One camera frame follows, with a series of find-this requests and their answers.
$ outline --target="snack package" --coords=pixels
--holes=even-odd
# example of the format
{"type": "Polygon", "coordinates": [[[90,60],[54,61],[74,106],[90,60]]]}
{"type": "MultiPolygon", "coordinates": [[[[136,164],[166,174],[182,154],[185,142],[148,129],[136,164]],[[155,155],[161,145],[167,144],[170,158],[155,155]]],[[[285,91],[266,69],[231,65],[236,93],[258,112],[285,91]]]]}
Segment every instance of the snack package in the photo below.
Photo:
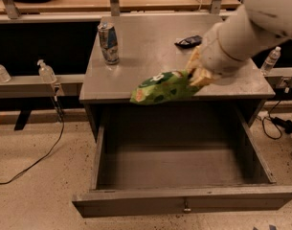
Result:
{"type": "Polygon", "coordinates": [[[193,96],[201,87],[190,86],[191,73],[176,70],[160,73],[142,82],[132,92],[130,101],[134,104],[161,104],[193,96]]]}

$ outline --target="pump dispenser bottle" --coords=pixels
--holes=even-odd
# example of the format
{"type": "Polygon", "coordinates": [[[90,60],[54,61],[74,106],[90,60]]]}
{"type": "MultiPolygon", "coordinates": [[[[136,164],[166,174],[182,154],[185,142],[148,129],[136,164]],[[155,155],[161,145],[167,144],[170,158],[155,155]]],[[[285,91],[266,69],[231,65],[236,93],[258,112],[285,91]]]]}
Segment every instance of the pump dispenser bottle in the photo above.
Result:
{"type": "Polygon", "coordinates": [[[40,59],[37,63],[40,65],[39,75],[46,83],[54,83],[57,81],[56,75],[51,66],[46,65],[43,59],[40,59]]]}
{"type": "Polygon", "coordinates": [[[11,76],[3,65],[0,65],[0,82],[11,80],[11,76]]]}

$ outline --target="drawer handle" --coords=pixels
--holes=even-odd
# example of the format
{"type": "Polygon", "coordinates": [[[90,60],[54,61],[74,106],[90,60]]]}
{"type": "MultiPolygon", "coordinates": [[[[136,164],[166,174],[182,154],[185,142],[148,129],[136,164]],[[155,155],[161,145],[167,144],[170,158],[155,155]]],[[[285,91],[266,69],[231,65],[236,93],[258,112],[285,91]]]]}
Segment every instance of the drawer handle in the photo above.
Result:
{"type": "Polygon", "coordinates": [[[188,202],[185,200],[184,201],[184,210],[183,210],[183,212],[186,213],[186,214],[188,214],[191,211],[192,211],[192,209],[188,206],[188,202]]]}

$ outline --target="drawer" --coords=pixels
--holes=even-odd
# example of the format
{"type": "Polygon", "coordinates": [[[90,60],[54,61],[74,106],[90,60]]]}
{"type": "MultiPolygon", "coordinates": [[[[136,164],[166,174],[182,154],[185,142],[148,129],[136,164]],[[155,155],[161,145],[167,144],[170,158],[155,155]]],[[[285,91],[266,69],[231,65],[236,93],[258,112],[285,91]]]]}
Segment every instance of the drawer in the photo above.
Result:
{"type": "Polygon", "coordinates": [[[102,114],[85,218],[273,210],[279,186],[236,105],[227,101],[110,104],[102,114]]]}

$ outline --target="gray tabletop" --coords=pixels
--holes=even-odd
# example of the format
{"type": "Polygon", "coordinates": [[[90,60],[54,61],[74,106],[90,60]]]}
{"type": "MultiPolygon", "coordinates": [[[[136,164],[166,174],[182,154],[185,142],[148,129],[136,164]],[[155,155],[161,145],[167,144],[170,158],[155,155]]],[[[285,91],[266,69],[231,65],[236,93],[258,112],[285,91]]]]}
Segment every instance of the gray tabletop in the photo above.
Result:
{"type": "MultiPolygon", "coordinates": [[[[106,65],[98,38],[80,92],[82,103],[126,102],[142,81],[161,72],[184,69],[191,49],[174,45],[178,39],[203,35],[217,15],[136,15],[104,17],[115,25],[120,62],[106,65]]],[[[196,99],[271,98],[274,91],[250,60],[238,74],[202,88],[196,99]]]]}

